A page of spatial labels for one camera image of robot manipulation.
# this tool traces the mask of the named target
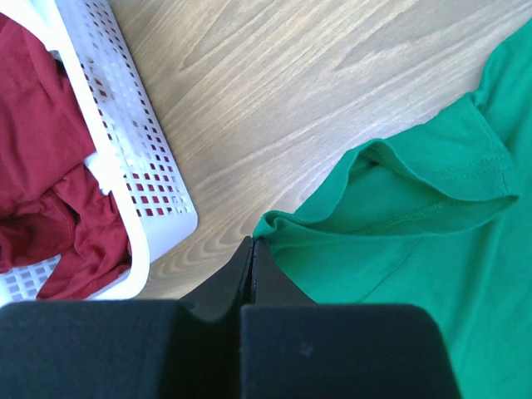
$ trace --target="green cloth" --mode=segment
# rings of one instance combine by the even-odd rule
[[[411,303],[438,322],[465,398],[532,397],[532,22],[425,125],[348,151],[294,214],[278,266],[318,303]]]

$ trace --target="red cloth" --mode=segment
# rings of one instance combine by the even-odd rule
[[[0,273],[62,254],[38,298],[86,298],[129,266],[125,228],[56,61],[2,14],[0,56]]]

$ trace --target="wooden floor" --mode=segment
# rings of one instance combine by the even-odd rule
[[[345,150],[474,89],[489,53],[532,17],[532,0],[110,3],[199,214],[141,298],[189,292]]]

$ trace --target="black object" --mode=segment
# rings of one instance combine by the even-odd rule
[[[436,324],[402,305],[316,306],[246,238],[177,301],[0,310],[0,397],[460,397]]]

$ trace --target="laundry basket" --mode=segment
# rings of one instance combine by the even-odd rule
[[[131,242],[131,269],[94,294],[127,299],[150,262],[190,235],[198,216],[106,0],[17,0],[0,12],[60,57],[97,150],[101,187],[112,190]],[[0,274],[0,306],[35,299],[59,261]]]

